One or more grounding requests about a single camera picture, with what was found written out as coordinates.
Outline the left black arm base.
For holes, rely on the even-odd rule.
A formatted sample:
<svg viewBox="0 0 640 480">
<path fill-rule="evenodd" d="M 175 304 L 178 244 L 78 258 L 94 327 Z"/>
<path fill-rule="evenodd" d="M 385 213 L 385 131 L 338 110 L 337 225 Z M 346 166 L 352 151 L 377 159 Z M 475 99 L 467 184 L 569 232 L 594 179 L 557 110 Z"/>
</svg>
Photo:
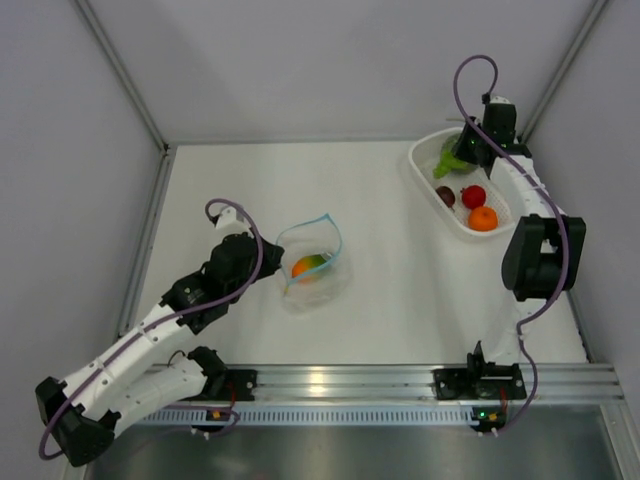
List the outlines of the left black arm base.
<svg viewBox="0 0 640 480">
<path fill-rule="evenodd" d="M 183 398 L 183 401 L 252 402 L 255 400 L 253 389 L 257 386 L 257 377 L 256 370 L 231 368 L 213 383 L 208 381 L 201 393 Z"/>
</svg>

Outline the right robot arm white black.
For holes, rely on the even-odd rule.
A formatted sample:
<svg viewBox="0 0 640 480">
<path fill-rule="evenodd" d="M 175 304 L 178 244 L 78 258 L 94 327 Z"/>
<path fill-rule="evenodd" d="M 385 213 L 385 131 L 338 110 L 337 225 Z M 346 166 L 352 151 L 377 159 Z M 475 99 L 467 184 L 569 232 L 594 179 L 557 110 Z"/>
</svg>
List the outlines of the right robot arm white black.
<svg viewBox="0 0 640 480">
<path fill-rule="evenodd" d="M 484 171 L 514 218 L 501 279 L 517 302 L 520 318 L 505 335 L 517 348 L 517 359 L 534 366 L 525 346 L 526 328 L 575 284 L 586 223 L 564 214 L 540 181 L 528 147 L 516 139 L 515 105 L 490 93 L 482 103 L 480 120 L 465 117 L 454 156 Z"/>
</svg>

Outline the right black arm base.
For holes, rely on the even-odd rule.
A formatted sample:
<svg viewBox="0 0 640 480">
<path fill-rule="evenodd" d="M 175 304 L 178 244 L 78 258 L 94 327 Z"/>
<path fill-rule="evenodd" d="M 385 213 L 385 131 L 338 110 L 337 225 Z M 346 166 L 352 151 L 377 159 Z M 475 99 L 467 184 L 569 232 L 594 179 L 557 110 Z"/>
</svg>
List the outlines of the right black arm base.
<svg viewBox="0 0 640 480">
<path fill-rule="evenodd" d="M 443 367 L 433 371 L 438 400 L 525 400 L 527 391 L 517 363 L 488 362 L 481 343 L 467 354 L 464 367 Z"/>
</svg>

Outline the dark purple fake plum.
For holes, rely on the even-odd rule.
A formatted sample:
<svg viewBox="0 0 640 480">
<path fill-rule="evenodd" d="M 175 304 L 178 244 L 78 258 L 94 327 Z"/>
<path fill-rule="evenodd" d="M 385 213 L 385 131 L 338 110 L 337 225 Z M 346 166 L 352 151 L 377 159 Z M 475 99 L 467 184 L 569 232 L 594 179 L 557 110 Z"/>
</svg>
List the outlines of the dark purple fake plum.
<svg viewBox="0 0 640 480">
<path fill-rule="evenodd" d="M 455 205 L 456 197 L 451 188 L 447 186 L 439 186 L 436 189 L 436 193 L 448 208 L 452 208 Z"/>
</svg>

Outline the red fake apple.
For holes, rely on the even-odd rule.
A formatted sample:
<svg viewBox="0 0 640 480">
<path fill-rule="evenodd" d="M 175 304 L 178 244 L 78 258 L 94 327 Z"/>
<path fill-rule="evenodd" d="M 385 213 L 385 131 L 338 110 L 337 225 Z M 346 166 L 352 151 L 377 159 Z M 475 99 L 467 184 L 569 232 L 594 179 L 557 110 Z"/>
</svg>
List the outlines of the red fake apple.
<svg viewBox="0 0 640 480">
<path fill-rule="evenodd" d="M 470 185 L 461 190 L 462 204 L 469 210 L 485 205 L 487 200 L 487 194 L 483 187 L 479 185 Z"/>
</svg>

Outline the clear zip top bag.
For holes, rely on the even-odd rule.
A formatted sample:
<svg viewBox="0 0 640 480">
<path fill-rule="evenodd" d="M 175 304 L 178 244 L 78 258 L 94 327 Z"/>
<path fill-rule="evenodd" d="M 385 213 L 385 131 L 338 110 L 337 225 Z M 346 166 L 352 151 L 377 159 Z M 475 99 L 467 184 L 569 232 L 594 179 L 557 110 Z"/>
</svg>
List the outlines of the clear zip top bag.
<svg viewBox="0 0 640 480">
<path fill-rule="evenodd" d="M 341 231 L 325 213 L 283 230 L 280 288 L 285 309 L 305 314 L 336 300 L 347 290 L 352 269 Z"/>
</svg>

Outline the green orange fake mango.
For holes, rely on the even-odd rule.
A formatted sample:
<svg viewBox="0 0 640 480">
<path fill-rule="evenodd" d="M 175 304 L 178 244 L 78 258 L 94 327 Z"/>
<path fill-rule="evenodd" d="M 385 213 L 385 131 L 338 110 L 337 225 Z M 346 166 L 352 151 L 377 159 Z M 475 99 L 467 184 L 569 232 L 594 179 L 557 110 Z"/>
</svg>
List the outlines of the green orange fake mango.
<svg viewBox="0 0 640 480">
<path fill-rule="evenodd" d="M 306 274 L 309 270 L 320 267 L 326 263 L 326 258 L 322 254 L 313 254 L 300 258 L 291 269 L 293 279 Z"/>
</svg>

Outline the green fake grapes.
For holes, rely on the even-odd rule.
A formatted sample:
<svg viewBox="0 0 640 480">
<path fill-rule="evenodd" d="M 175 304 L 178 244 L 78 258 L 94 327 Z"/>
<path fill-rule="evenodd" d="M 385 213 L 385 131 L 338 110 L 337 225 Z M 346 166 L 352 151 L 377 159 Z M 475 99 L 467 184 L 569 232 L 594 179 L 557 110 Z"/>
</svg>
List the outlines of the green fake grapes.
<svg viewBox="0 0 640 480">
<path fill-rule="evenodd" d="M 458 159 L 450 150 L 440 153 L 439 161 L 433 168 L 432 173 L 435 179 L 441 179 L 452 172 L 463 171 L 468 164 Z"/>
</svg>

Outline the orange fake carrot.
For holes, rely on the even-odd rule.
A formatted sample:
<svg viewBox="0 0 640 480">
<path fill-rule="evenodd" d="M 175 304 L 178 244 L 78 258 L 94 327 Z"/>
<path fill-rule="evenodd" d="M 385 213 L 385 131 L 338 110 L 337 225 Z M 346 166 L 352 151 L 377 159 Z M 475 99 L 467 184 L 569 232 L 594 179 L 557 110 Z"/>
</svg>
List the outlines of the orange fake carrot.
<svg viewBox="0 0 640 480">
<path fill-rule="evenodd" d="M 490 232 L 499 227 L 499 218 L 496 211 L 488 206 L 479 206 L 470 211 L 467 225 L 477 232 Z"/>
</svg>

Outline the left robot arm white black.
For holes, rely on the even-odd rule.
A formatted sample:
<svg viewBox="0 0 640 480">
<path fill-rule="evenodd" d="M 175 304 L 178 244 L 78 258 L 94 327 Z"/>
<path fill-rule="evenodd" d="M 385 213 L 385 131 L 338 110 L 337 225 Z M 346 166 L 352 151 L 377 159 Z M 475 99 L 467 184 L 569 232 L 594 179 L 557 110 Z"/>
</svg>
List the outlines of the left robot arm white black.
<svg viewBox="0 0 640 480">
<path fill-rule="evenodd" d="M 283 247 L 244 232 L 226 236 L 198 270 L 180 278 L 150 313 L 102 355 L 75 373 L 37 385 L 45 425 L 74 467 L 100 457 L 132 424 L 182 399 L 226 395 L 228 369 L 200 346 L 146 377 L 157 361 L 177 352 L 226 315 L 246 289 L 274 275 Z"/>
</svg>

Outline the green fake melon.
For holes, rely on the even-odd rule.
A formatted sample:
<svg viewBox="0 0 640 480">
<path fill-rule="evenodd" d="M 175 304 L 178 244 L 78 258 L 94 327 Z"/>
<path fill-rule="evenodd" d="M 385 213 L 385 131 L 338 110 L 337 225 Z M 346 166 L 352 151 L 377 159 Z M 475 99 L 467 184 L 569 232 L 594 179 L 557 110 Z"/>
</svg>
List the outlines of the green fake melon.
<svg viewBox="0 0 640 480">
<path fill-rule="evenodd" d="M 450 150 L 458 159 L 468 164 L 465 170 L 452 173 L 469 173 L 477 169 L 477 152 L 473 139 L 469 140 L 462 134 L 451 135 L 445 140 L 440 153 L 444 150 Z"/>
</svg>

